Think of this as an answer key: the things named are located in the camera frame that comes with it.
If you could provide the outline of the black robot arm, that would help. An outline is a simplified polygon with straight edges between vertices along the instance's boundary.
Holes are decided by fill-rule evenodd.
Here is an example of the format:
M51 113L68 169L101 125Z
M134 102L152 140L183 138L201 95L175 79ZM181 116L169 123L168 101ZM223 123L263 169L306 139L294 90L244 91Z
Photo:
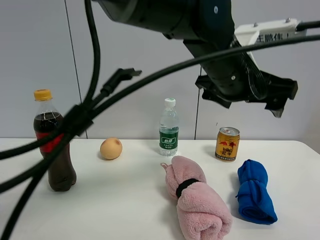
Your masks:
M193 57L237 48L229 0L101 0L114 22L162 33L182 40ZM280 118L298 84L259 70L247 52L201 63L204 76L196 80L202 98L229 108L233 102L265 103Z

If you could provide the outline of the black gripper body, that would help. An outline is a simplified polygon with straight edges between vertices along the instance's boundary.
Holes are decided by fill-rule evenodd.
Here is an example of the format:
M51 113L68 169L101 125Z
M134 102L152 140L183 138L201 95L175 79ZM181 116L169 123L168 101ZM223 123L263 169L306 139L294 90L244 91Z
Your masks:
M247 103L265 103L265 109L272 112L276 118L281 118L287 100L293 100L298 91L298 82L289 78L281 78L267 72L262 72L267 80L267 96L264 99L256 99L252 93L239 96L226 96L218 90L217 86L207 75L199 76L195 85L203 89L202 98L215 102L224 108L230 108L234 102L245 101Z

